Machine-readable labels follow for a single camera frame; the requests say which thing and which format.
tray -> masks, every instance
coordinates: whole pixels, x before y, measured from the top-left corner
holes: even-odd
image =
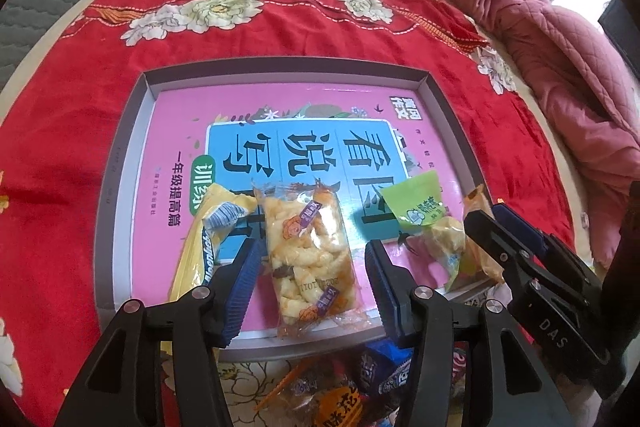
[[[380,188],[436,169],[442,200],[462,217],[463,194],[484,183],[465,134],[426,71],[359,60],[254,57],[148,71],[136,82],[111,147],[95,233],[95,301],[101,327],[130,298],[166,301],[182,242],[208,184],[236,192],[252,184],[316,178],[338,191],[371,326],[325,321],[300,339],[275,334],[270,275],[258,277],[240,335],[221,360],[291,359],[384,336],[364,269],[364,245],[385,243],[417,282],[447,274],[398,237]],[[259,214],[241,221],[220,250],[233,260],[245,237],[264,237]],[[490,286],[468,280],[447,298]]]

pink cloth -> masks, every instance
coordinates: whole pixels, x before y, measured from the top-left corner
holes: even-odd
[[[506,46],[586,178],[591,250],[609,266],[640,180],[632,80],[607,38],[549,0],[451,0]]]

red bedsheet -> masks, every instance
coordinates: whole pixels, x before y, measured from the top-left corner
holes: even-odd
[[[0,127],[0,192],[10,198],[0,214],[0,317],[15,344],[24,380],[17,401],[28,417],[52,425],[98,337],[98,192],[141,71],[252,55],[428,70],[493,197],[572,245],[569,205],[542,130],[487,63],[468,57],[485,45],[458,10],[436,0],[96,0],[52,47]]]

silver rivet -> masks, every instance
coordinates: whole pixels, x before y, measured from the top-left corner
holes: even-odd
[[[431,299],[431,297],[433,297],[433,290],[428,286],[418,286],[414,290],[414,294],[418,299]]]
[[[207,297],[209,297],[210,293],[211,292],[209,291],[209,288],[207,288],[206,286],[196,286],[191,291],[191,296],[194,299],[206,299]]]
[[[135,313],[140,309],[140,301],[136,301],[135,299],[127,301],[124,303],[122,309],[125,313]]]
[[[500,313],[504,309],[504,306],[502,305],[502,303],[495,299],[489,299],[486,302],[485,306],[492,313]]]

barcode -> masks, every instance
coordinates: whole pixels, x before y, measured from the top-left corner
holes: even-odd
[[[216,230],[234,227],[241,217],[246,216],[246,210],[242,206],[225,201],[203,218],[204,228],[211,235]]]

